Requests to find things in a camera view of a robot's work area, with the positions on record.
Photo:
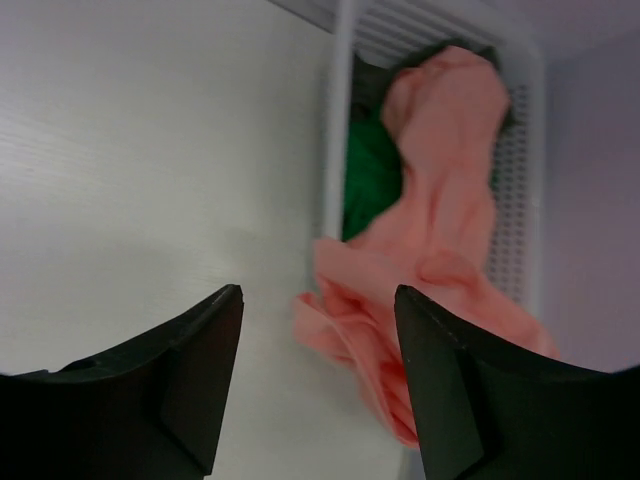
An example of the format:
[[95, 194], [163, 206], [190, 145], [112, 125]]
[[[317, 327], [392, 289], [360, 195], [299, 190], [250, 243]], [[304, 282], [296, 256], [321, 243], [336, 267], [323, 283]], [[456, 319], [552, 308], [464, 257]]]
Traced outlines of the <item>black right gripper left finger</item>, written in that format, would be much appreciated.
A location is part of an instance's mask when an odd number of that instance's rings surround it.
[[201, 479], [214, 468], [242, 289], [63, 369], [1, 378], [5, 479]]

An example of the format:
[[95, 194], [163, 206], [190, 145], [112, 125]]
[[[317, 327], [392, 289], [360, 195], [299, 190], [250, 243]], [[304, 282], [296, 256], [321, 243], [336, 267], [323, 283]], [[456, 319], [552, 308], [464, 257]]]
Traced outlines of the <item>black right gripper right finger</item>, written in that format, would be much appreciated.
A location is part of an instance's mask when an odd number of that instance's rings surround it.
[[429, 479], [635, 479], [639, 371], [531, 352], [400, 286], [395, 318]]

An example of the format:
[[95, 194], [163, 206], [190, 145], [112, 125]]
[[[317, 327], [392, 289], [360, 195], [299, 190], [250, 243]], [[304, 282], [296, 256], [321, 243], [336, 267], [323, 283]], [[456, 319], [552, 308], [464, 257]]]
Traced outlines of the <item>white laundry basket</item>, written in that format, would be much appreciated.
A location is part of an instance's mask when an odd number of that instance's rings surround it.
[[532, 315], [539, 313], [544, 173], [544, 62], [530, 35], [483, 1], [280, 1], [333, 43], [320, 77], [321, 147], [311, 220], [316, 236], [342, 234], [353, 58], [389, 68], [424, 46], [463, 39], [495, 49], [515, 124], [494, 149], [497, 220], [486, 271]]

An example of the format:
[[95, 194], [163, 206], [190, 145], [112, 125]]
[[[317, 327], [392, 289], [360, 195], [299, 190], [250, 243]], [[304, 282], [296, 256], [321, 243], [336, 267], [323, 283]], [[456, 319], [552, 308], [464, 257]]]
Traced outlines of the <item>pink t shirt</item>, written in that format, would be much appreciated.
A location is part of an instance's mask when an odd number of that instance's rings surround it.
[[557, 354], [544, 327], [484, 273], [496, 216], [491, 157], [508, 104], [490, 62], [461, 47], [400, 72], [382, 121], [403, 163], [402, 194], [354, 239], [316, 241], [320, 290], [293, 304], [297, 340], [352, 370], [373, 414], [409, 448], [418, 436], [394, 316], [399, 285], [514, 344]]

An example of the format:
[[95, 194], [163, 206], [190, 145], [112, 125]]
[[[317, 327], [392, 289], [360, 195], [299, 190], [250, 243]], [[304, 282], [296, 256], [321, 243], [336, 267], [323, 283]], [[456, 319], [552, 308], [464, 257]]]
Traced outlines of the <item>dark green basket t shirt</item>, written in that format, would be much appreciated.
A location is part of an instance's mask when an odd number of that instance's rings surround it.
[[402, 159], [381, 119], [349, 125], [343, 195], [342, 240], [349, 241], [393, 205], [402, 193]]

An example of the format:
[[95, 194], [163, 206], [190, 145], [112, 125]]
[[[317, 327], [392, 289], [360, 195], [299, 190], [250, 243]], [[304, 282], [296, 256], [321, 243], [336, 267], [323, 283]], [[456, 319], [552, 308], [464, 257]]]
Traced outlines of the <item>dark grey basket t shirt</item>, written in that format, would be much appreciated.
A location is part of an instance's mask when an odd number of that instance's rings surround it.
[[495, 47], [484, 46], [479, 50], [473, 50], [467, 41], [460, 38], [447, 39], [425, 46], [387, 69], [369, 64], [357, 53], [354, 53], [351, 75], [350, 119], [362, 120], [370, 117], [374, 109], [384, 100], [394, 77], [401, 70], [417, 67], [448, 47], [470, 50], [472, 53], [489, 61], [498, 73], [501, 72], [501, 63]]

